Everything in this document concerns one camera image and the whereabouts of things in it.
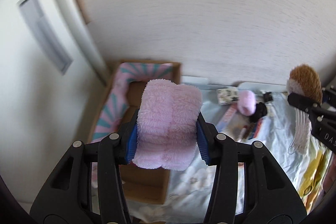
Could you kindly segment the long pink cosmetic box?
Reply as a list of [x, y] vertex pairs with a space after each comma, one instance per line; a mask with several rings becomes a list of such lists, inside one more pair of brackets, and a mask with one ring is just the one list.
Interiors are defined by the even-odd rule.
[[238, 110], [238, 105], [236, 103], [230, 105], [230, 107], [227, 109], [227, 111], [224, 113], [224, 115], [221, 117], [221, 119], [217, 123], [217, 130], [219, 133], [224, 132], [224, 130], [230, 123], [231, 119], [237, 113], [237, 110]]

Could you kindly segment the brown white plush toy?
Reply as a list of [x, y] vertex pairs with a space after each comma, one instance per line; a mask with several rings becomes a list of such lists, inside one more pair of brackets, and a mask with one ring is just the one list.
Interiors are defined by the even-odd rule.
[[309, 65], [301, 64], [290, 71], [286, 82], [288, 103], [295, 109], [295, 134], [290, 150], [307, 153], [311, 132], [309, 111], [322, 104], [322, 87], [318, 73]]

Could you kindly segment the pink fluffy cuff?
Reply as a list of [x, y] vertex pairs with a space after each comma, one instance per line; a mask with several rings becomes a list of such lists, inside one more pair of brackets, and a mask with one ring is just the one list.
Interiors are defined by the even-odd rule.
[[256, 97], [254, 92], [243, 90], [239, 93], [237, 108], [244, 116], [251, 116], [256, 110]]

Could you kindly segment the black hair scrunchie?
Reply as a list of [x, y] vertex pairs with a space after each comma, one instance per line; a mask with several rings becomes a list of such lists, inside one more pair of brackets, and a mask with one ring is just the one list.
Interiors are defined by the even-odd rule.
[[251, 123], [258, 122], [259, 119], [266, 116], [268, 114], [268, 110], [266, 105], [263, 102], [259, 102], [256, 104], [255, 112], [249, 116], [249, 121]]

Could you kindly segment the pink fluffy towel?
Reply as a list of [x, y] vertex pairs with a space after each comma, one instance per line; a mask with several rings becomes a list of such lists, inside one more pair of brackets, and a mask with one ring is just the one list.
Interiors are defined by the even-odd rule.
[[143, 169], [187, 169], [196, 151], [201, 107], [197, 87], [164, 79], [149, 81], [138, 111], [133, 163]]

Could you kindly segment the patterned white small box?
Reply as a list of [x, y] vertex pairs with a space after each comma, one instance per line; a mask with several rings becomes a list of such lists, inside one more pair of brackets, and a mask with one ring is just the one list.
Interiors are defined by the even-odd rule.
[[217, 89], [217, 99], [219, 105], [230, 105], [239, 99], [239, 90], [236, 87]]

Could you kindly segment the floral grey table cloth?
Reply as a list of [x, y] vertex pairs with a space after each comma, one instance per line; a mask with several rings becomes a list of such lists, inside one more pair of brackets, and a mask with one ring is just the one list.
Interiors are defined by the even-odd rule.
[[[311, 223], [327, 215], [335, 197], [325, 201], [312, 217], [270, 151], [260, 141], [251, 144], [236, 142], [238, 148], [238, 189], [234, 223]], [[143, 169], [132, 162], [131, 178], [139, 200], [151, 188], [167, 188], [170, 170]]]

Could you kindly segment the black binder clip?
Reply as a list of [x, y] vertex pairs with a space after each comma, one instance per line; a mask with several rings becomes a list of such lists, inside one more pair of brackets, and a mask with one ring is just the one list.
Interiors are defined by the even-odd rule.
[[263, 95], [263, 101], [264, 103], [270, 103], [273, 101], [273, 96], [272, 96], [272, 92], [265, 92]]

